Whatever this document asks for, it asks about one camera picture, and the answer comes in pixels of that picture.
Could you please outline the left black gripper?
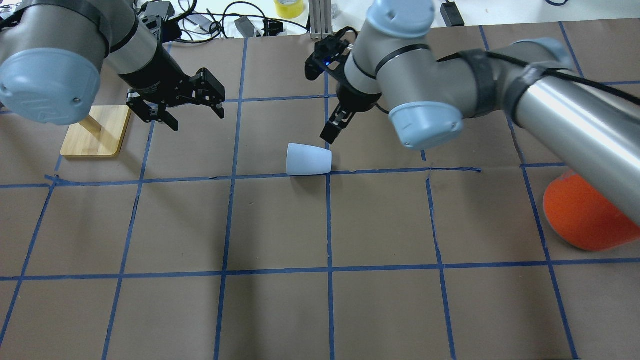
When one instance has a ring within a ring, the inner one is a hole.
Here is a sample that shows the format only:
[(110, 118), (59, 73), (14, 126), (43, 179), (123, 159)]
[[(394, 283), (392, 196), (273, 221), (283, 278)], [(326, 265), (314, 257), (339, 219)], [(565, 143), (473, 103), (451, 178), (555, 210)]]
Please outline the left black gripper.
[(163, 47), (157, 47), (142, 68), (119, 77), (130, 87), (126, 105), (144, 123), (162, 123), (178, 132), (179, 122), (167, 109), (185, 104), (209, 107), (226, 118), (224, 85), (207, 68), (188, 76)]

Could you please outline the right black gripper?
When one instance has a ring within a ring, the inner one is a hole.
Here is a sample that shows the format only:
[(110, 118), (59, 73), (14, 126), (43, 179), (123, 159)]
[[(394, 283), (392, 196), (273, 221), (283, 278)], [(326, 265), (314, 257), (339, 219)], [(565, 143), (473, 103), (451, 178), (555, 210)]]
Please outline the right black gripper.
[(320, 132), (320, 139), (329, 145), (334, 145), (356, 114), (372, 110), (381, 98), (380, 93), (364, 93), (342, 83), (336, 85), (336, 95), (338, 105), (331, 112)]

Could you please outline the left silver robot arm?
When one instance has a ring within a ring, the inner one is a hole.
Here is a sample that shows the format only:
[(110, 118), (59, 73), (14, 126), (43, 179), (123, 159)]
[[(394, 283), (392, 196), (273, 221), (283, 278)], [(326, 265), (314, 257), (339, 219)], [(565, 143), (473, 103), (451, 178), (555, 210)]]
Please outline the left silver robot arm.
[(172, 130), (169, 109), (193, 104), (226, 116), (224, 85), (206, 68), (187, 75), (164, 48), (181, 36), (173, 10), (132, 0), (23, 0), (1, 20), (1, 105), (19, 116), (74, 125), (89, 116), (108, 65), (142, 121)]

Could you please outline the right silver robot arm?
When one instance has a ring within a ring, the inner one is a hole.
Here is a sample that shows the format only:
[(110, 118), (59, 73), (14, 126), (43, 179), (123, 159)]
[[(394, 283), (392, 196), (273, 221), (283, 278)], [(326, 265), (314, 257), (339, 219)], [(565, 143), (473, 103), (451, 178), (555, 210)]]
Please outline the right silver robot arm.
[(380, 98), (402, 145), (417, 151), (457, 137), (464, 119), (501, 110), (639, 222), (637, 96), (574, 74), (553, 38), (436, 59), (426, 41), (433, 21), (429, 0), (375, 0), (354, 43), (343, 28), (315, 44), (306, 78), (327, 73), (338, 84), (324, 141), (333, 144)]

